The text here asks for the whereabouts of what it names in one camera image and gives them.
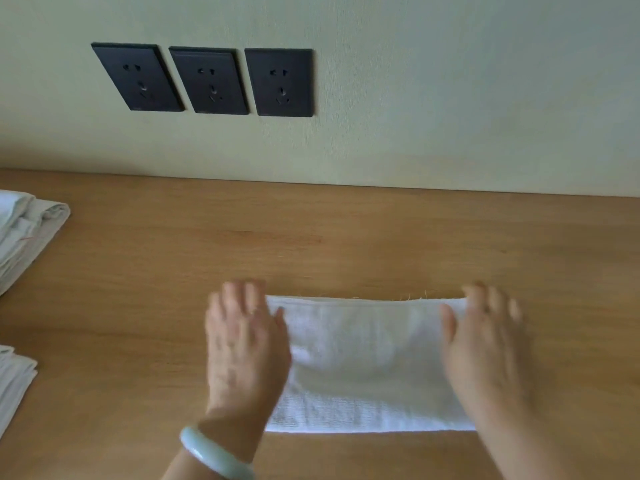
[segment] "electrical outlet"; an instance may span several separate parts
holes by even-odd
[[[314,115],[312,50],[246,48],[244,55],[260,116]]]
[[[132,111],[184,111],[157,45],[92,43]]]
[[[169,47],[169,52],[195,112],[249,114],[235,50]]]

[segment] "wooden table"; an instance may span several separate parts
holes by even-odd
[[[155,479],[202,411],[207,293],[521,297],[543,410],[593,478],[640,471],[640,199],[0,171],[72,216],[0,298],[40,373],[0,478]],[[474,433],[268,435],[263,479],[496,479]]]

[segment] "folded towel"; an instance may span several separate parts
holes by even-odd
[[[0,295],[52,240],[69,213],[67,204],[0,190]]]
[[[0,438],[11,422],[27,387],[36,377],[35,360],[13,353],[0,345]]]
[[[438,307],[464,299],[270,296],[285,309],[293,363],[267,431],[470,430],[440,359]]]

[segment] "beige wall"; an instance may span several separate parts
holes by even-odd
[[[159,44],[188,111],[93,41]],[[195,114],[170,45],[313,48],[317,114]],[[0,165],[640,196],[640,0],[0,0]]]

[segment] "hand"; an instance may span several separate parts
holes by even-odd
[[[463,287],[467,313],[456,322],[441,306],[442,361],[460,403],[478,430],[530,415],[531,341],[518,302],[480,283]]]
[[[264,282],[228,282],[209,297],[208,417],[240,417],[264,428],[291,368],[284,309],[269,313]]]

